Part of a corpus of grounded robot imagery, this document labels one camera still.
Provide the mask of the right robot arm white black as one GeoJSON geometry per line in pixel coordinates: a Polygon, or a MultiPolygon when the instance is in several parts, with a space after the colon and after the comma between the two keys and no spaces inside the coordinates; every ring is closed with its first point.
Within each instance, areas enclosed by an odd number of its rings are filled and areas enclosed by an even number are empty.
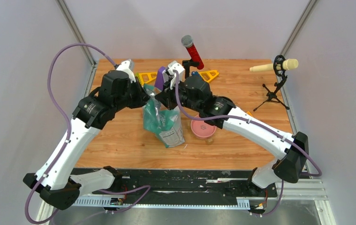
{"type": "Polygon", "coordinates": [[[231,99],[216,96],[209,83],[191,76],[178,85],[167,82],[155,97],[168,109],[185,107],[198,112],[205,123],[239,134],[274,155],[274,160],[255,168],[247,190],[260,195],[270,184],[283,180],[297,183],[309,153],[308,136],[293,135],[273,128],[244,112],[231,99]]]}

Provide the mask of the green pet food bag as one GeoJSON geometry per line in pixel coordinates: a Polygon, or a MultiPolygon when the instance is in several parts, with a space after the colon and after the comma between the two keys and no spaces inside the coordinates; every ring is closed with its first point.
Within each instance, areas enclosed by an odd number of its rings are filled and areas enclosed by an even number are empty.
{"type": "Polygon", "coordinates": [[[156,91],[152,85],[144,85],[145,92],[150,96],[143,109],[143,127],[155,134],[166,148],[173,148],[185,142],[182,130],[181,112],[178,107],[168,110],[156,100],[156,91]]]}

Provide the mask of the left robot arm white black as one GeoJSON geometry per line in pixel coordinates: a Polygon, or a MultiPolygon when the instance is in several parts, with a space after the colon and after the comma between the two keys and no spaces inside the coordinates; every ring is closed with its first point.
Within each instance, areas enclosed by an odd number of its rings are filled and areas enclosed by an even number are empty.
{"type": "Polygon", "coordinates": [[[72,131],[58,144],[59,147],[67,146],[56,164],[46,172],[57,156],[54,152],[36,173],[26,174],[23,182],[59,210],[69,208],[78,197],[94,191],[107,189],[112,194],[119,193],[122,174],[111,166],[81,175],[72,175],[72,170],[89,143],[118,111],[126,107],[140,108],[148,100],[149,96],[131,69],[109,71],[103,76],[101,86],[81,99],[73,111],[72,131]]]}

